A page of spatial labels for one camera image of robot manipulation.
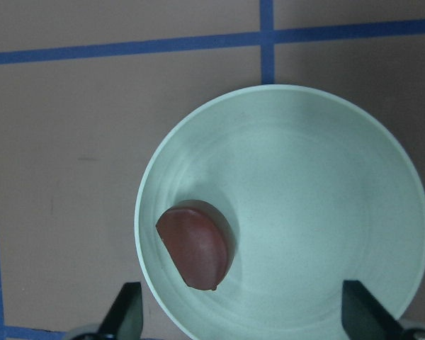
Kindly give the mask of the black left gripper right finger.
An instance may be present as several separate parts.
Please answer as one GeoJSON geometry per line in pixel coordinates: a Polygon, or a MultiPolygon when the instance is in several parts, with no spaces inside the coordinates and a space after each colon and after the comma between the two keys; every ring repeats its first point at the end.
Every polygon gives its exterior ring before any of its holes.
{"type": "Polygon", "coordinates": [[[341,324],[349,339],[402,339],[400,323],[359,280],[342,285],[341,324]]]}

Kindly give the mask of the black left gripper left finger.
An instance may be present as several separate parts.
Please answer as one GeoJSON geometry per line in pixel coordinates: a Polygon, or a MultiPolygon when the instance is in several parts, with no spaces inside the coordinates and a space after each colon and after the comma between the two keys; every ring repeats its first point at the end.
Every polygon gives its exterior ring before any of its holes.
{"type": "Polygon", "coordinates": [[[140,339],[143,329],[142,287],[125,283],[98,328],[101,339],[140,339]]]}

